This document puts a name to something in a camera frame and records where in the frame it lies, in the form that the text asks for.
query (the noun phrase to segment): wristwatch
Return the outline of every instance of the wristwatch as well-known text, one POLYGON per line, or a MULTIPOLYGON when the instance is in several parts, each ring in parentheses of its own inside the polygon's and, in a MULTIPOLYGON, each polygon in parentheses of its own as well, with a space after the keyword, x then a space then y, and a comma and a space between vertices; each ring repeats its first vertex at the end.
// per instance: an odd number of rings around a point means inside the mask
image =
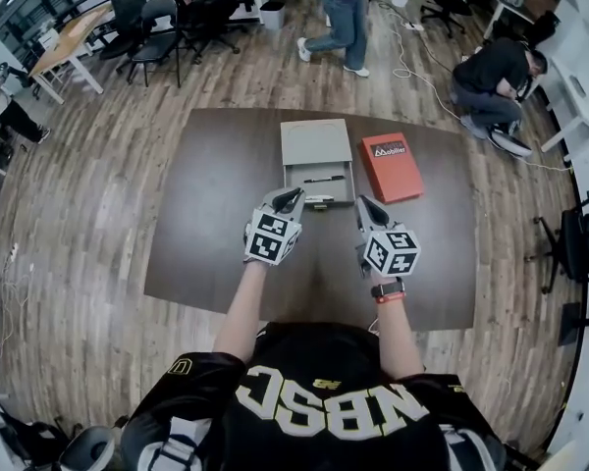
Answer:
POLYGON ((402 278, 397 278, 394 283, 386 283, 371 288, 371 296, 375 298, 377 303, 386 303, 404 298, 405 286, 402 278))

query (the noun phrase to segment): gray drawer box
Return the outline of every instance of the gray drawer box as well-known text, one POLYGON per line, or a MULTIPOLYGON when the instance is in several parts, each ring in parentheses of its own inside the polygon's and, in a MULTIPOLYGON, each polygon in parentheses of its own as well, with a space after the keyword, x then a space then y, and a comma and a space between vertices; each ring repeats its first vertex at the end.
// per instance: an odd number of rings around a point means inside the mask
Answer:
POLYGON ((355 201, 351 149, 344 119, 282 123, 284 185, 305 190, 309 207, 324 209, 355 201), (327 180, 330 177, 344 177, 327 180), (309 180, 320 182, 306 183, 309 180), (315 196, 333 200, 315 201, 315 196))

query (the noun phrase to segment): black shirt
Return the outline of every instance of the black shirt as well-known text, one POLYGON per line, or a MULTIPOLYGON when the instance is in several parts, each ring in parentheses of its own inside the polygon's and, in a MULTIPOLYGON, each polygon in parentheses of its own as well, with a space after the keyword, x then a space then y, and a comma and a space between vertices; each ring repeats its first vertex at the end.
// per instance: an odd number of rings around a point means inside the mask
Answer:
POLYGON ((529 75, 525 52, 522 43, 499 38, 455 67, 454 78, 473 92, 494 93, 502 79, 512 88, 520 89, 529 75))
POLYGON ((342 325, 271 323, 248 365, 223 353, 181 356, 125 428, 128 469, 147 469, 174 433, 172 417, 208 425, 186 440, 206 471, 448 471, 451 451, 463 471, 483 470, 470 463, 475 449, 450 447, 462 430, 502 453, 457 376, 394 380, 380 368, 377 337, 342 325))

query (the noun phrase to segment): brown table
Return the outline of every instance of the brown table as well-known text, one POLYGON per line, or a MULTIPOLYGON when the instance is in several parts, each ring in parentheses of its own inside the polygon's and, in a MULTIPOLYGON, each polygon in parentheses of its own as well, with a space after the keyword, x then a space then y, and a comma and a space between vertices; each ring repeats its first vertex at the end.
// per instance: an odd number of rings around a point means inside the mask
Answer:
POLYGON ((100 84, 79 61, 76 52, 111 10, 110 3, 104 4, 67 23, 59 33, 59 38, 54 48, 44 52, 28 74, 29 77, 33 77, 58 103, 63 104, 64 100, 57 94, 42 74, 67 61, 74 65, 98 94, 103 92, 100 84))
MULTIPOLYGON (((405 278, 415 330, 473 326, 475 220, 465 140, 459 134, 369 117, 272 109, 193 110, 166 180, 144 292, 226 312, 242 271, 242 231, 266 192, 283 186, 280 122, 345 119, 357 193, 370 194, 357 143, 402 131, 425 194, 393 206, 416 232, 422 254, 405 278)), ((271 269, 262 319, 335 321, 375 318, 354 248, 352 207, 304 212, 290 257, 271 269)))

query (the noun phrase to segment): man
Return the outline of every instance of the man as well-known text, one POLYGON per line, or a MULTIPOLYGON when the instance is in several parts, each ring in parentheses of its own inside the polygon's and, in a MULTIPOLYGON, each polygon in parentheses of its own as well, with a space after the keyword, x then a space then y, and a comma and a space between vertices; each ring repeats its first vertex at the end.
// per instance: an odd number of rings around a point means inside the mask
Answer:
POLYGON ((517 91, 528 76, 547 71, 543 54, 521 42, 499 38, 454 68, 453 102, 471 109, 460 122, 471 134, 485 139, 495 124, 521 119, 517 91))
POLYGON ((122 436, 127 469, 503 469, 458 377, 424 373, 401 280, 369 280, 379 338, 329 323, 256 334, 268 271, 247 261, 212 352, 180 356, 141 402, 122 436))
POLYGON ((368 77, 364 68, 366 54, 365 0, 323 0, 332 31, 318 38, 300 38, 296 41, 298 56, 309 63, 313 52, 345 49, 344 68, 359 77, 368 77))
POLYGON ((50 129, 31 120, 24 108, 2 90, 6 79, 5 73, 0 75, 0 124, 18 132, 33 143, 41 143, 50 134, 50 129))

